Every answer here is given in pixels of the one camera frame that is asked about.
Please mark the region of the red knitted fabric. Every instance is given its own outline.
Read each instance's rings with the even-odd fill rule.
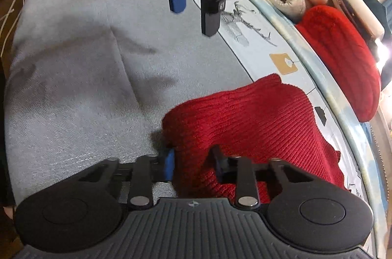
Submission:
[[[339,10],[319,5],[296,27],[331,72],[358,120],[371,120],[380,99],[380,74],[352,23]]]
[[[174,184],[180,196],[234,198],[235,186],[216,181],[208,150],[222,145],[228,155],[264,163],[287,160],[343,187],[340,152],[321,135],[312,104],[296,86],[273,74],[233,90],[183,103],[163,118],[163,134],[176,151]],[[269,202],[259,183],[262,202]]]

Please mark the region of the zipper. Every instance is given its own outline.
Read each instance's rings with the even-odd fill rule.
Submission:
[[[387,191],[387,202],[389,202],[389,185],[388,185],[387,172],[385,171],[385,165],[384,165],[384,162],[383,162],[383,157],[381,155],[381,150],[380,150],[380,147],[379,147],[379,145],[377,143],[376,136],[374,135],[373,128],[372,128],[372,126],[370,124],[369,124],[369,126],[370,126],[370,132],[371,132],[372,138],[373,138],[373,143],[374,143],[374,146],[377,148],[378,157],[379,157],[380,162],[381,162],[382,172],[384,174],[385,186],[386,186],[386,191]]]

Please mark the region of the ribbed gray panel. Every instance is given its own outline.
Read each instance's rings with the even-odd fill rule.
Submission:
[[[132,212],[110,238],[71,254],[26,246],[15,259],[369,259],[361,248],[343,254],[311,254],[277,239],[260,216],[233,208],[227,199],[162,198],[152,209]]]

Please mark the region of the red cloth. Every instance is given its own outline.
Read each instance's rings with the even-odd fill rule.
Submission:
[[[331,72],[358,120],[371,120],[380,100],[380,74],[354,25],[339,10],[319,5],[296,28]]]
[[[183,103],[162,121],[163,134],[176,151],[174,184],[180,196],[225,196],[234,199],[235,186],[216,181],[208,150],[222,145],[227,155],[264,163],[287,160],[343,187],[340,152],[321,135],[312,104],[296,86],[273,74],[242,88]],[[262,202],[269,202],[259,183]]]

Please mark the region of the light blue fabric edge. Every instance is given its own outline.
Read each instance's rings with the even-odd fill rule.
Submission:
[[[377,257],[385,259],[386,246],[384,240],[388,231],[382,202],[385,194],[381,190],[382,179],[362,126],[324,63],[295,26],[265,0],[250,1],[289,43],[331,107],[358,164],[368,201],[373,210]]]

